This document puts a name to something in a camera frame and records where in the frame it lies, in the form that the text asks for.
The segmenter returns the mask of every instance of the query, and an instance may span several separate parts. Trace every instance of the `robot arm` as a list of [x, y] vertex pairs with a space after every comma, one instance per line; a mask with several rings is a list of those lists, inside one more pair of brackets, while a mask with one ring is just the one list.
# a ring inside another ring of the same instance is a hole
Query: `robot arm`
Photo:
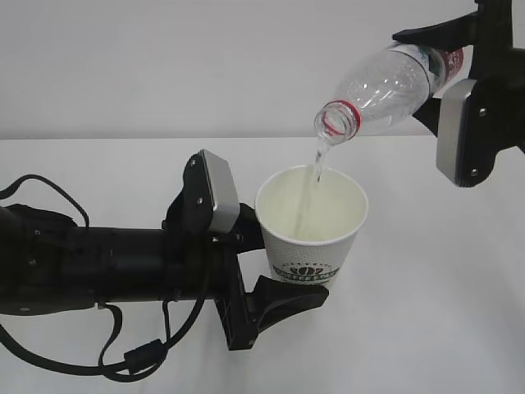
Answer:
[[514, 48], [512, 0], [476, 3], [459, 19], [393, 36], [449, 52], [473, 45], [468, 78], [414, 114], [438, 139], [437, 168], [461, 187], [482, 183], [501, 150], [525, 143], [525, 51]]
[[[5, 199], [25, 180], [44, 181], [74, 204], [85, 221], [85, 227], [78, 227], [60, 213], [24, 205], [0, 208], [0, 314], [33, 316], [98, 305], [115, 319], [96, 367], [35, 355], [1, 325], [0, 342], [15, 356], [54, 372], [134, 382], [160, 366], [206, 299], [215, 302], [230, 350], [250, 349], [260, 332], [323, 304], [328, 296], [323, 286], [260, 277], [246, 292], [237, 255], [263, 249], [264, 243], [254, 211], [237, 200], [228, 163], [203, 150], [188, 161], [183, 178], [183, 190], [157, 230], [90, 227], [84, 210], [41, 176], [25, 176], [0, 191]], [[196, 303], [172, 336], [166, 304], [177, 300]], [[125, 353], [121, 363], [104, 365], [103, 354], [122, 325], [121, 311], [109, 303], [126, 301], [162, 301], [167, 339]]]

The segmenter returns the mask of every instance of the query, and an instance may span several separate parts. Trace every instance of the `clear plastic bottle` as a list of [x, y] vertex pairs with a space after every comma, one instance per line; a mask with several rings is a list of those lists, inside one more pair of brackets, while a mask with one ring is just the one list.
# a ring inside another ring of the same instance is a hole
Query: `clear plastic bottle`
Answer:
[[317, 134], [333, 146], [393, 126], [413, 115], [462, 65], [462, 49], [445, 53], [393, 44], [346, 75], [333, 101], [316, 116]]

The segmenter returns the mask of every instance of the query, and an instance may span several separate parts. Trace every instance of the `table surface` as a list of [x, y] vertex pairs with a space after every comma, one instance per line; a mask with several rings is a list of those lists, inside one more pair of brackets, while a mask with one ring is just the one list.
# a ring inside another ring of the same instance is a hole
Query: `table surface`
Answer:
[[[252, 203], [274, 172], [313, 159], [314, 139], [3, 141], [0, 185], [38, 173], [56, 181], [95, 226], [158, 228], [189, 156], [228, 160], [240, 199]], [[363, 137], [328, 164], [367, 191], [370, 213], [325, 305], [290, 318], [249, 351], [229, 352], [212, 302], [150, 378], [133, 385], [49, 373], [0, 352], [5, 393], [496, 393], [525, 392], [523, 165], [501, 154], [492, 177], [454, 187], [435, 168], [432, 137]], [[29, 182], [12, 202], [78, 214]], [[240, 258], [246, 286], [268, 275], [263, 251]], [[159, 303], [122, 305], [124, 330], [107, 355], [162, 337]], [[192, 303], [171, 306], [176, 327]], [[2, 316], [29, 349], [95, 364], [111, 315], [91, 309]]]

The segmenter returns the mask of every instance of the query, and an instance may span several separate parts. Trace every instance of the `paper cup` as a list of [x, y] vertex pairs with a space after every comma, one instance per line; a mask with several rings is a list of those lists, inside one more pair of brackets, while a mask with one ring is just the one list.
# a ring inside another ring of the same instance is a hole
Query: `paper cup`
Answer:
[[293, 167], [268, 179], [255, 199], [272, 277], [330, 287], [368, 214], [368, 198], [352, 178], [324, 168], [312, 194], [306, 231], [296, 223], [312, 166]]

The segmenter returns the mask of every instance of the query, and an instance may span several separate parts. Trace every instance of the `black cable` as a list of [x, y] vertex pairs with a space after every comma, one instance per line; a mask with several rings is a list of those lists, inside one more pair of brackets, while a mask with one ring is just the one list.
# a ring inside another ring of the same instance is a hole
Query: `black cable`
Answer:
[[[164, 343], [166, 352], [170, 350], [174, 345], [176, 345], [184, 337], [184, 335], [188, 333], [188, 331], [191, 329], [191, 327], [194, 325], [195, 321], [197, 320], [197, 317], [199, 316], [200, 311], [203, 308], [204, 301], [206, 300], [206, 295], [208, 293], [208, 286], [209, 286], [211, 276], [212, 276], [212, 265], [208, 263], [205, 269], [205, 273], [204, 273], [203, 285], [201, 287], [199, 295], [197, 296], [197, 300], [195, 301], [194, 307], [189, 313], [189, 316], [186, 319], [186, 321], [180, 327], [179, 331], [177, 331], [173, 337], [170, 337], [170, 339]], [[110, 339], [106, 343], [105, 349], [107, 349], [115, 340], [116, 337], [113, 338], [114, 334], [116, 333], [118, 335], [118, 333], [121, 330], [121, 322], [119, 323], [118, 313], [117, 315], [115, 314], [113, 315], [114, 318], [116, 316], [117, 318], [115, 319], [115, 325], [112, 330], [112, 335], [110, 336]], [[6, 349], [8, 349], [15, 357], [25, 361], [26, 363], [32, 364], [35, 367], [46, 369], [52, 372], [64, 373], [64, 374], [76, 375], [76, 376], [99, 376], [99, 375], [106, 376], [108, 375], [108, 376], [112, 376], [113, 380], [116, 380], [118, 382], [124, 382], [124, 383], [136, 382], [137, 380], [144, 379], [148, 377], [149, 375], [151, 375], [153, 372], [155, 372], [160, 367], [160, 364], [162, 364], [162, 362], [159, 362], [158, 364], [155, 364], [153, 367], [151, 367], [151, 369], [148, 369], [142, 373], [137, 373], [136, 375], [118, 375], [116, 377], [115, 374], [117, 372], [121, 372], [127, 369], [126, 362], [122, 361], [116, 364], [88, 367], [88, 366], [83, 366], [83, 365], [65, 364], [65, 363], [61, 363], [58, 361], [50, 360], [40, 355], [36, 355], [35, 353], [25, 349], [9, 334], [9, 332], [7, 332], [7, 330], [1, 324], [0, 324], [0, 343], [2, 343], [6, 347]]]
[[[199, 295], [197, 296], [197, 300], [195, 301], [194, 307], [189, 313], [189, 316], [186, 319], [186, 321], [182, 324], [182, 326], [179, 328], [179, 331], [177, 331], [173, 337], [170, 337], [171, 328], [170, 328], [170, 315], [169, 315], [169, 309], [168, 309], [168, 304], [170, 303], [171, 300], [164, 300], [162, 302], [162, 312], [164, 314], [164, 328], [166, 331], [166, 343], [163, 344], [164, 356], [160, 360], [158, 360], [156, 364], [154, 364], [151, 368], [141, 373], [137, 373], [137, 374], [124, 375], [121, 373], [108, 373], [108, 374], [104, 374], [104, 376], [115, 382], [132, 383], [132, 382], [138, 382], [139, 380], [147, 378], [149, 375], [151, 375], [157, 369], [159, 369], [162, 363], [166, 359], [167, 352], [188, 333], [188, 331], [191, 329], [191, 327], [194, 325], [195, 321], [197, 320], [197, 317], [199, 316], [203, 308], [204, 301], [206, 300], [206, 295], [208, 293], [208, 287], [209, 287], [209, 282], [211, 280], [211, 276], [212, 276], [212, 265], [208, 263], [204, 271], [203, 286], [201, 287]], [[107, 348], [115, 341], [122, 327], [121, 310], [118, 309], [114, 305], [104, 305], [104, 306], [112, 311], [116, 324], [113, 327], [113, 332], [112, 332], [112, 335], [110, 336], [110, 339], [107, 341], [106, 345], [103, 347], [103, 352], [101, 353], [98, 359], [99, 365], [103, 365], [102, 364], [103, 355], [105, 351], [107, 350]]]
[[206, 261], [206, 268], [204, 270], [203, 286], [200, 289], [199, 295], [197, 295], [197, 300], [195, 301], [194, 307], [192, 308], [191, 312], [189, 312], [188, 318], [184, 324], [180, 326], [179, 331], [177, 331], [175, 335], [166, 342], [165, 345], [167, 346], [167, 351], [175, 346], [184, 337], [184, 335], [188, 333], [203, 308], [206, 295], [208, 294], [210, 279], [212, 277], [212, 263], [208, 262], [209, 258], [207, 256], [205, 256], [204, 260]]
[[43, 176], [40, 176], [40, 175], [28, 174], [28, 175], [24, 175], [18, 178], [16, 181], [10, 184], [6, 189], [0, 190], [0, 199], [8, 199], [12, 195], [14, 195], [16, 191], [20, 188], [22, 183], [24, 183], [25, 181], [28, 181], [29, 179], [34, 179], [36, 181], [41, 181], [45, 183], [46, 185], [51, 187], [53, 190], [55, 190], [59, 195], [61, 195], [64, 199], [69, 201], [69, 203], [73, 205], [77, 211], [79, 211], [80, 215], [82, 215], [86, 228], [89, 227], [89, 216], [84, 211], [84, 209], [80, 206], [80, 204], [77, 203], [70, 195], [68, 195], [60, 186], [56, 185], [55, 183], [51, 182], [49, 179], [44, 178]]
[[32, 364], [35, 367], [40, 367], [52, 372], [64, 373], [67, 375], [76, 376], [99, 376], [105, 373], [115, 373], [126, 369], [124, 361], [117, 364], [105, 365], [103, 369], [100, 367], [87, 367], [83, 365], [71, 365], [60, 363], [58, 361], [46, 359], [40, 355], [25, 349], [20, 345], [9, 332], [0, 324], [0, 342], [8, 349], [14, 356]]
[[166, 331], [166, 342], [170, 340], [171, 337], [171, 327], [170, 327], [170, 310], [168, 304], [173, 300], [164, 300], [162, 302], [162, 314], [164, 315], [164, 331]]

